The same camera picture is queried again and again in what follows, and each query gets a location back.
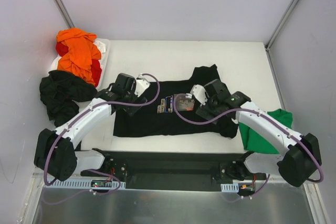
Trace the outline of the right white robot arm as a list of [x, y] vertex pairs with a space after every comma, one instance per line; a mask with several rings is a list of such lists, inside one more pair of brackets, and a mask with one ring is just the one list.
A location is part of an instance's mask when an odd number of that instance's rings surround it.
[[219, 79], [204, 86], [194, 85], [191, 94], [200, 103], [196, 113], [206, 123], [217, 123], [223, 118], [236, 120], [276, 149], [275, 154], [261, 151], [244, 154], [233, 167], [239, 178], [248, 179], [255, 173], [273, 174], [295, 187], [306, 181], [323, 181], [319, 142], [311, 133], [302, 135], [276, 121], [244, 93], [230, 93]]

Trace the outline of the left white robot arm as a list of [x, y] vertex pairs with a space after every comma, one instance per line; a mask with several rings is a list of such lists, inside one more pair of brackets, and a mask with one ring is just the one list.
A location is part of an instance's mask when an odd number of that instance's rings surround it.
[[74, 118], [54, 130], [44, 129], [38, 136], [34, 164], [44, 172], [44, 180], [52, 176], [61, 182], [73, 174], [93, 169], [99, 176], [111, 171], [111, 163], [100, 150], [77, 151], [82, 139], [102, 120], [118, 110], [134, 113], [147, 99], [142, 95], [150, 87], [147, 79], [125, 73], [98, 91], [89, 105]]

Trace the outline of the black printed t shirt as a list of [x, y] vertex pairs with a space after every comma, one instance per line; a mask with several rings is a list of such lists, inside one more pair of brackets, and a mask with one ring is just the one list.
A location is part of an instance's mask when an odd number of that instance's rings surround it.
[[196, 84], [204, 86], [219, 78], [217, 66], [212, 65], [194, 68], [191, 77], [187, 80], [160, 82], [160, 94], [153, 103], [143, 106], [132, 116], [124, 110], [116, 112], [113, 135], [145, 137], [212, 132], [223, 137], [234, 138], [237, 135], [238, 125], [226, 116], [220, 118], [217, 123], [194, 125], [179, 118], [175, 112], [177, 110], [190, 121], [203, 122], [204, 119], [196, 114], [200, 106], [197, 100], [179, 98], [176, 105], [174, 100], [176, 95], [190, 92]]

